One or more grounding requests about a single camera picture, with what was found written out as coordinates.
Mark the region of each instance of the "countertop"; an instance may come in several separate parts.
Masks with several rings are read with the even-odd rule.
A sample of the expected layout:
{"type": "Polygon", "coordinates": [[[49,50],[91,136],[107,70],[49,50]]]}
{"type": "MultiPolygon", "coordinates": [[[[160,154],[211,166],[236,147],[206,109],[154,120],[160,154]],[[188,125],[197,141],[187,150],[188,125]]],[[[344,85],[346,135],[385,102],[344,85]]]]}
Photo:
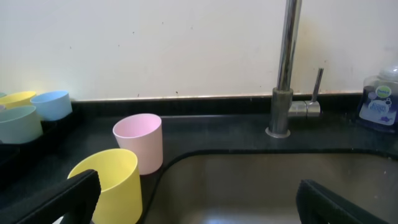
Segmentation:
{"type": "MultiPolygon", "coordinates": [[[[16,183],[0,192],[0,209],[65,180],[84,158],[117,148],[113,126],[123,117],[83,122],[16,183]]],[[[293,119],[291,136],[274,139],[265,133],[269,114],[163,116],[164,164],[141,176],[144,211],[162,170],[196,153],[371,153],[398,159],[398,138],[356,124],[350,115],[325,113],[321,118],[293,119]]]]}

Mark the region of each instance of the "blue cup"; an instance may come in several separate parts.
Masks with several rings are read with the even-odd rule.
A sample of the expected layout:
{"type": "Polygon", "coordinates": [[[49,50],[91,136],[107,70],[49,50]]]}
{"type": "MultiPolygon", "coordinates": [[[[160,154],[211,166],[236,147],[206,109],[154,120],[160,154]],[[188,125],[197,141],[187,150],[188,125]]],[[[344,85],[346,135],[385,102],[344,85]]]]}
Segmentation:
{"type": "Polygon", "coordinates": [[[72,112],[72,104],[67,91],[43,93],[30,99],[30,102],[36,106],[37,114],[44,121],[56,121],[72,112]]]}
{"type": "Polygon", "coordinates": [[[22,144],[43,134],[35,106],[19,106],[0,112],[0,142],[22,144]]]}

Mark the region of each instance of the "transparent bottle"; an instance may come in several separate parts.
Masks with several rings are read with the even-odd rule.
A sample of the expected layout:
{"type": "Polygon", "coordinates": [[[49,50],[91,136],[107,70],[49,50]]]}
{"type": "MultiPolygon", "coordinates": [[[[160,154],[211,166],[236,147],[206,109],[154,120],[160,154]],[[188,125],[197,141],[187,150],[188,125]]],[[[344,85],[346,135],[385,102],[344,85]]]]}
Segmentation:
{"type": "Polygon", "coordinates": [[[387,133],[398,129],[398,63],[364,80],[357,122],[387,133]]]}

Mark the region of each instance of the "stainless steel sink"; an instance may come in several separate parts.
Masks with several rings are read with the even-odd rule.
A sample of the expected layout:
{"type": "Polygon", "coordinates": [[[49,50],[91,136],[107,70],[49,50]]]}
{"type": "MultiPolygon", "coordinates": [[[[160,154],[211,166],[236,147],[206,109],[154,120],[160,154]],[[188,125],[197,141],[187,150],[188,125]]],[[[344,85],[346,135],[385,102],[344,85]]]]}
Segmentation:
{"type": "Polygon", "coordinates": [[[172,165],[145,223],[300,223],[295,196],[313,179],[398,223],[398,162],[369,154],[212,154],[172,165]]]}

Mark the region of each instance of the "backsplash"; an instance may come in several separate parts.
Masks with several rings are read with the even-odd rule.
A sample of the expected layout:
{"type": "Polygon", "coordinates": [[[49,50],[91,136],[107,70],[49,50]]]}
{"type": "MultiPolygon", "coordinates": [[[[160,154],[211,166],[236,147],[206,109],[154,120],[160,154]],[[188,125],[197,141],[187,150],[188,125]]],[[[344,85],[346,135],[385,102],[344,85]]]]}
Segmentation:
{"type": "MultiPolygon", "coordinates": [[[[362,92],[398,58],[398,1],[303,0],[295,93],[362,92]]],[[[0,1],[0,91],[75,100],[269,95],[285,1],[0,1]]]]}

